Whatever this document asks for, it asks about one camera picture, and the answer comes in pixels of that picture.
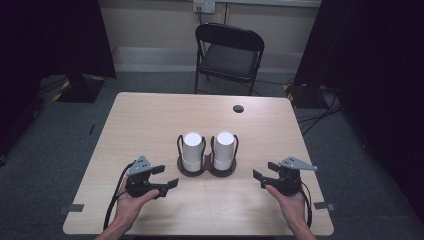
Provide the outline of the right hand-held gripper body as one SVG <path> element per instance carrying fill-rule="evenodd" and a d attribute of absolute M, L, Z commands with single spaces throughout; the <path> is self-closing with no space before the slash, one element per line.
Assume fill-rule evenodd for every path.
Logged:
<path fill-rule="evenodd" d="M 282 195 L 292 196 L 301 191 L 301 170 L 317 171 L 318 168 L 310 163 L 306 163 L 296 157 L 287 157 L 279 163 L 280 171 L 276 172 L 278 178 L 263 177 L 266 185 L 275 187 Z"/>

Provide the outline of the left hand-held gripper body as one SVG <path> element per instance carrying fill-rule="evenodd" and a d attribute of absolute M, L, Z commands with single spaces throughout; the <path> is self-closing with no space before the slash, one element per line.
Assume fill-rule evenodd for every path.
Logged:
<path fill-rule="evenodd" d="M 165 197 L 167 195 L 167 184 L 151 183 L 149 178 L 152 174 L 153 166 L 148 159 L 142 155 L 127 171 L 126 191 L 127 193 L 136 198 L 141 197 L 150 190 L 157 189 L 159 194 L 157 198 Z"/>

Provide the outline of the white cup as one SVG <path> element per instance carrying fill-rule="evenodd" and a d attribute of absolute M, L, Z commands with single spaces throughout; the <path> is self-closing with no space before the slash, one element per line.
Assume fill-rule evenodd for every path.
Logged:
<path fill-rule="evenodd" d="M 214 140 L 214 167 L 217 170 L 228 170 L 234 157 L 235 136 L 231 132 L 220 132 Z"/>
<path fill-rule="evenodd" d="M 189 172 L 201 169 L 202 161 L 202 136 L 197 132 L 188 132 L 183 136 L 183 167 Z"/>

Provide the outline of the dark double cup holder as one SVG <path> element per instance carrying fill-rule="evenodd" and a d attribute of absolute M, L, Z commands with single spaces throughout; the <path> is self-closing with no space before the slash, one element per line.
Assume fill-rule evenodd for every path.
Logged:
<path fill-rule="evenodd" d="M 180 135 L 177 138 L 177 148 L 178 148 L 178 154 L 179 154 L 179 157 L 177 159 L 177 167 L 183 175 L 188 176 L 188 177 L 195 177 L 195 176 L 201 175 L 204 171 L 209 171 L 214 176 L 227 177 L 227 176 L 230 176 L 235 171 L 236 165 L 237 165 L 236 155 L 237 155 L 238 146 L 239 146 L 239 140 L 238 140 L 238 137 L 235 134 L 233 134 L 235 136 L 233 163 L 232 163 L 231 167 L 228 170 L 225 170 L 225 171 L 217 170 L 214 167 L 214 160 L 213 160 L 214 149 L 213 149 L 213 147 L 214 147 L 214 140 L 215 140 L 216 136 L 212 136 L 211 139 L 210 139 L 210 147 L 211 147 L 211 153 L 210 154 L 205 153 L 207 143 L 206 143 L 205 138 L 202 136 L 202 142 L 203 142 L 202 155 L 203 155 L 203 157 L 202 157 L 202 161 L 201 161 L 201 169 L 197 172 L 189 172 L 183 167 L 182 152 L 183 152 L 183 136 L 184 135 Z"/>

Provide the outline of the person's right hand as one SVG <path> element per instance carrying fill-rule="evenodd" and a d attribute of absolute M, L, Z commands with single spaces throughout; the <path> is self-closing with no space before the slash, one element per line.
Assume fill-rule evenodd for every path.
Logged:
<path fill-rule="evenodd" d="M 305 220 L 305 200 L 304 197 L 297 193 L 293 196 L 282 195 L 275 187 L 266 185 L 265 189 L 277 200 L 288 228 L 293 232 L 301 229 L 307 229 L 308 225 Z"/>

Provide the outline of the person's left hand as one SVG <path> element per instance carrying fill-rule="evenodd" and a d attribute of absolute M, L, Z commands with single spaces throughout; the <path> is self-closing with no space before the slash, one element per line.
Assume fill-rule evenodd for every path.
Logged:
<path fill-rule="evenodd" d="M 134 198 L 127 193 L 126 183 L 123 183 L 118 192 L 117 209 L 113 223 L 117 223 L 120 230 L 127 232 L 137 220 L 142 207 L 150 200 L 153 200 L 158 194 L 159 191 L 153 189 L 141 197 Z"/>

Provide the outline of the grey tape strip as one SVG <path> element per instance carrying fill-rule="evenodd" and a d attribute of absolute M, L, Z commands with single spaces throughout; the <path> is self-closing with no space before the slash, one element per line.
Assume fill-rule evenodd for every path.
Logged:
<path fill-rule="evenodd" d="M 334 211 L 336 209 L 336 206 L 333 203 L 327 202 L 315 202 L 314 207 L 316 210 L 326 209 L 329 212 Z"/>
<path fill-rule="evenodd" d="M 61 206 L 58 210 L 59 214 L 68 214 L 69 212 L 82 212 L 84 208 L 83 204 L 70 204 L 67 206 Z"/>

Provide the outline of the black stand base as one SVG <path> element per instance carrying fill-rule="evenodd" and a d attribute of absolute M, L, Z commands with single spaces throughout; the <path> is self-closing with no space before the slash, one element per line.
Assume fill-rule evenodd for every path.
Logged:
<path fill-rule="evenodd" d="M 94 103 L 105 80 L 82 74 L 67 75 L 66 82 L 53 97 L 57 102 Z"/>
<path fill-rule="evenodd" d="M 283 86 L 287 99 L 294 108 L 299 109 L 319 109 L 319 92 L 306 85 L 295 86 L 286 84 Z"/>

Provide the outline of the black folding chair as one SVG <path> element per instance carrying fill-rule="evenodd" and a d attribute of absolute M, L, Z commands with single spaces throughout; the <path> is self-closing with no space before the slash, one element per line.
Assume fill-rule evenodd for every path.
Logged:
<path fill-rule="evenodd" d="M 253 93 L 265 43 L 256 32 L 221 23 L 200 24 L 195 30 L 197 42 L 195 87 L 199 75 L 250 85 Z"/>

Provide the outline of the black curtain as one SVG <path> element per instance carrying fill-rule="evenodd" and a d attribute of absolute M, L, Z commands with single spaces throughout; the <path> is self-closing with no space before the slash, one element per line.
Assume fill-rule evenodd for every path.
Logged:
<path fill-rule="evenodd" d="M 424 0 L 321 0 L 295 82 L 338 89 L 424 220 Z"/>
<path fill-rule="evenodd" d="M 116 76 L 99 0 L 0 0 L 0 156 L 50 75 Z"/>

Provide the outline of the white wall socket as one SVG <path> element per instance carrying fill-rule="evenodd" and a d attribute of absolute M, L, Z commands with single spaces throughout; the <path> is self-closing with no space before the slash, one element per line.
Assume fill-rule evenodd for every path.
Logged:
<path fill-rule="evenodd" d="M 193 11 L 195 13 L 214 14 L 216 2 L 213 0 L 193 0 Z"/>

